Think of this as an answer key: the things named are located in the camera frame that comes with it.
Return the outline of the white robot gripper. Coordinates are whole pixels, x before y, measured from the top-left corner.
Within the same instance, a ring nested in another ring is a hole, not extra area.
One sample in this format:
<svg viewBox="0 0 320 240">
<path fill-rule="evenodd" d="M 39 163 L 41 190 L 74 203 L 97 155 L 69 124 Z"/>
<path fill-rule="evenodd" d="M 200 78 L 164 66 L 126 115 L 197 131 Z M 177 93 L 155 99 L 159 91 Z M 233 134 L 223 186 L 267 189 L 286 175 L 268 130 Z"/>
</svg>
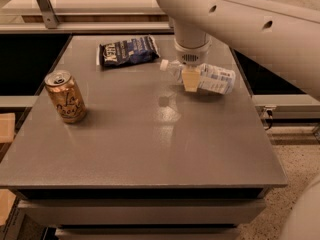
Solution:
<svg viewBox="0 0 320 240">
<path fill-rule="evenodd" d="M 211 42 L 208 41 L 198 48 L 186 48 L 174 41 L 177 60 L 186 65 L 197 66 L 207 62 Z M 186 66 L 182 70 L 182 80 L 187 92 L 196 92 L 200 82 L 200 70 Z"/>
</svg>

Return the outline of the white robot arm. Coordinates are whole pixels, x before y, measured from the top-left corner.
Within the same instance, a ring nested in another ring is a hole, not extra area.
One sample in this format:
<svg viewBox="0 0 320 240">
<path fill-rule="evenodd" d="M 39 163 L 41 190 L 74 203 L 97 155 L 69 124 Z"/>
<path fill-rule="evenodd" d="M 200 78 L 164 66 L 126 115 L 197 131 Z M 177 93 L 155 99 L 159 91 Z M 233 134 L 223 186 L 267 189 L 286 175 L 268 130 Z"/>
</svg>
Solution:
<svg viewBox="0 0 320 240">
<path fill-rule="evenodd" d="M 175 23 L 178 48 L 209 34 L 320 100 L 320 12 L 270 0 L 156 0 Z"/>
</svg>

